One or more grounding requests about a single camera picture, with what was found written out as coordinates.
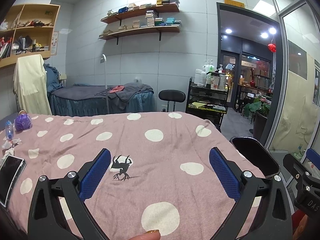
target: blue bed skirt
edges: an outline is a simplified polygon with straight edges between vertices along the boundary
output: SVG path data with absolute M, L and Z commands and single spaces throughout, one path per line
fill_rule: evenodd
M 51 95 L 50 107 L 53 115 L 60 116 L 94 116 L 107 114 L 105 98 L 85 99 L 73 101 Z M 109 100 L 110 114 L 154 112 L 155 104 L 153 92 L 139 93 L 133 96 L 125 109 L 119 109 Z

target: silver screw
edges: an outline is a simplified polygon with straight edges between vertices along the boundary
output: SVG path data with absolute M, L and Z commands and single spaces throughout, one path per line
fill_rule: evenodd
M 68 173 L 69 178 L 74 178 L 76 176 L 76 173 L 74 171 L 71 171 Z
M 281 177 L 279 175 L 275 175 L 274 178 L 275 178 L 276 181 L 281 181 Z
M 243 175 L 244 175 L 245 177 L 247 177 L 247 178 L 251 178 L 251 177 L 252 177 L 252 173 L 251 173 L 250 171 L 245 171 L 245 172 L 243 173 Z
M 39 181 L 45 181 L 45 175 L 40 176 Z

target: cream towel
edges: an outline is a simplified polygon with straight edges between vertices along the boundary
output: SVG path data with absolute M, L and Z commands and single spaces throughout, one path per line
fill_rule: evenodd
M 41 55 L 20 57 L 13 75 L 13 89 L 21 109 L 31 114 L 51 115 L 47 98 L 47 76 Z

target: purple bag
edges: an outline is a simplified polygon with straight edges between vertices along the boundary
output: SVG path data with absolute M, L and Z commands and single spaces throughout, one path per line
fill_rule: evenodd
M 25 129 L 29 129 L 32 126 L 31 118 L 27 114 L 20 114 L 14 120 L 14 125 L 15 125 L 17 132 L 23 131 Z

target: white polka dot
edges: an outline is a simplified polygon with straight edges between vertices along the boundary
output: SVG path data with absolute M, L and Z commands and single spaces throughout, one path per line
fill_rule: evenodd
M 46 119 L 44 119 L 46 122 L 51 122 L 51 121 L 53 121 L 53 118 L 52 117 L 48 117 L 48 118 L 46 118 Z
M 73 138 L 73 134 L 72 133 L 67 133 L 67 134 L 61 136 L 60 141 L 61 142 L 65 142 L 65 141 L 68 141 L 68 140 L 70 140 L 72 138 Z
M 127 158 L 127 156 L 120 156 L 119 158 L 118 158 L 118 162 L 119 163 L 124 163 L 125 162 L 125 160 L 126 160 L 126 158 Z M 111 163 L 110 163 L 110 165 L 109 165 L 109 170 L 110 171 L 116 171 L 116 172 L 119 172 L 120 171 L 120 168 L 119 169 L 115 169 L 115 168 L 111 168 L 112 167 L 112 164 L 113 164 L 113 157 L 111 158 Z M 128 158 L 128 160 L 127 160 L 127 163 L 130 163 L 129 164 L 129 167 L 133 164 L 133 160 L 129 157 Z
M 64 213 L 64 216 L 65 216 L 66 220 L 71 219 L 72 216 L 71 216 L 70 210 L 68 208 L 66 199 L 64 197 L 60 198 L 60 205 L 61 205 L 61 208 L 62 208 L 62 211 Z
M 97 140 L 97 141 L 105 141 L 105 140 L 110 139 L 111 136 L 112 136 L 112 133 L 111 133 L 111 132 L 103 132 L 103 133 L 99 134 L 99 135 L 96 137 L 96 140 Z
M 182 117 L 179 113 L 169 113 L 168 116 L 175 119 L 180 119 Z
M 20 193 L 23 195 L 28 193 L 32 189 L 32 180 L 30 178 L 26 178 L 20 186 Z
M 160 142 L 163 139 L 163 133 L 158 129 L 148 130 L 144 133 L 144 136 L 153 142 Z
M 103 122 L 103 119 L 92 119 L 91 120 L 91 124 L 99 124 L 99 123 L 102 123 Z
M 238 150 L 237 150 L 237 152 L 239 153 L 239 155 L 240 155 L 242 158 L 245 158 Z
M 39 155 L 39 150 L 40 150 L 39 148 L 34 149 L 34 150 L 28 150 L 29 158 L 30 158 L 30 159 L 34 159 L 34 158 L 38 157 L 38 155 Z
M 133 114 L 129 114 L 127 116 L 127 119 L 128 120 L 138 120 L 138 119 L 140 119 L 140 117 L 141 117 L 141 114 L 133 113 Z
M 262 197 L 255 197 L 252 206 L 258 207 Z
M 67 119 L 63 124 L 65 125 L 71 125 L 73 124 L 74 120 L 73 119 Z
M 47 132 L 48 132 L 48 131 L 39 131 L 39 132 L 37 133 L 37 136 L 38 136 L 38 137 L 42 137 L 42 136 L 46 135 Z
M 198 175 L 203 171 L 203 165 L 200 163 L 183 163 L 180 165 L 180 169 L 190 175 Z
M 180 223 L 180 215 L 174 205 L 168 202 L 159 202 L 147 206 L 141 217 L 144 230 L 159 229 L 161 236 L 171 234 Z
M 204 128 L 203 125 L 198 125 L 196 128 L 196 133 L 200 137 L 207 137 L 208 135 L 211 134 L 211 130 Z
M 72 154 L 67 154 L 58 159 L 57 165 L 60 169 L 65 169 L 69 167 L 74 160 L 75 160 L 75 157 Z

